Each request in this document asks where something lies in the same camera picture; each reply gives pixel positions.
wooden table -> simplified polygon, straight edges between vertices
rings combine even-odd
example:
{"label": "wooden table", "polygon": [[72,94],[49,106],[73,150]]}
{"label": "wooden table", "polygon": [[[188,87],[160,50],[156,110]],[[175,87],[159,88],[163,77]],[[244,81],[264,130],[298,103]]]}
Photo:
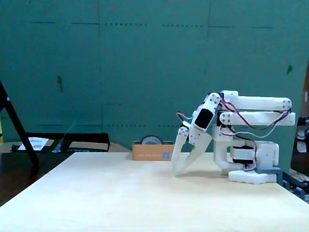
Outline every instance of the wooden table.
{"label": "wooden table", "polygon": [[275,183],[229,182],[211,153],[177,178],[169,161],[130,159],[73,154],[0,207],[0,231],[308,231],[308,204]]}

cardboard box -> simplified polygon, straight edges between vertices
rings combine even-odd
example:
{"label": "cardboard box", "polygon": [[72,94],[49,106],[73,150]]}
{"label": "cardboard box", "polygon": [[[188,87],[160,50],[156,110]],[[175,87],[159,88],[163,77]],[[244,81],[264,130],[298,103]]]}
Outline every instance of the cardboard box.
{"label": "cardboard box", "polygon": [[165,141],[162,145],[143,145],[140,141],[135,141],[132,145],[132,160],[171,161],[173,149],[172,141]]}

green wall panel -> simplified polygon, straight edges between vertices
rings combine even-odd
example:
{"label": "green wall panel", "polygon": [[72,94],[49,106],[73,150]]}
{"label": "green wall panel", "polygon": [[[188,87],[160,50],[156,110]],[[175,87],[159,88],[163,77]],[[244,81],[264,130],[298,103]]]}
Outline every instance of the green wall panel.
{"label": "green wall panel", "polygon": [[[0,0],[1,80],[28,131],[75,123],[72,131],[107,132],[127,147],[147,134],[175,140],[175,113],[191,115],[211,91],[288,97],[298,114],[308,8],[306,0]],[[2,123],[4,139],[15,140],[5,114]],[[278,127],[267,138],[279,143],[284,169],[294,133]]]}
{"label": "green wall panel", "polygon": [[98,0],[0,0],[0,22],[98,23]]}
{"label": "green wall panel", "polygon": [[28,131],[65,131],[72,122],[80,132],[102,131],[98,25],[0,24],[0,30],[1,80]]}

black metal leg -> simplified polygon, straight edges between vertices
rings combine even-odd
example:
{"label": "black metal leg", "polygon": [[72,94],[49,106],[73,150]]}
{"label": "black metal leg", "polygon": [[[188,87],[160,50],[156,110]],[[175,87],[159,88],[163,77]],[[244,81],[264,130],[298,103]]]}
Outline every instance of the black metal leg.
{"label": "black metal leg", "polygon": [[25,145],[25,148],[26,148],[26,152],[28,153],[28,156],[33,164],[33,166],[39,166],[39,159],[35,153],[35,151],[33,150],[32,148],[32,145],[29,141],[29,138],[23,128],[23,125],[21,124],[18,116],[17,116],[17,113],[10,101],[10,98],[8,97],[3,85],[2,85],[2,82],[0,81],[0,111],[5,108],[6,111],[8,112],[13,124],[14,124],[14,127],[21,139],[21,142]]}

robotic arm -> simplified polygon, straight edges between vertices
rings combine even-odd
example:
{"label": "robotic arm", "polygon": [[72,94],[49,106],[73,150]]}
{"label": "robotic arm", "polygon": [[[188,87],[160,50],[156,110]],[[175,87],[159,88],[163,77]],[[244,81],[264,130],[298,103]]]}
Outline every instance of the robotic arm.
{"label": "robotic arm", "polygon": [[[204,154],[212,139],[214,139],[214,161],[225,174],[230,176],[232,171],[237,170],[253,171],[257,167],[270,169],[272,165],[278,164],[279,146],[272,142],[253,141],[241,137],[239,134],[249,132],[236,133],[232,125],[247,125],[258,131],[263,129],[256,129],[253,125],[267,125],[267,128],[272,127],[271,133],[277,125],[292,126],[295,124],[295,113],[291,113],[291,107],[292,102],[288,98],[243,97],[239,96],[237,91],[209,94],[204,103],[194,111],[191,123],[183,121],[178,131],[172,155],[174,171],[183,171],[200,155]],[[264,111],[240,112],[244,109]],[[212,136],[210,136],[206,130],[216,112],[218,112],[217,125],[213,126]],[[179,153],[186,141],[195,147],[178,169]],[[228,147],[231,147],[230,154],[233,162],[227,161]]]}

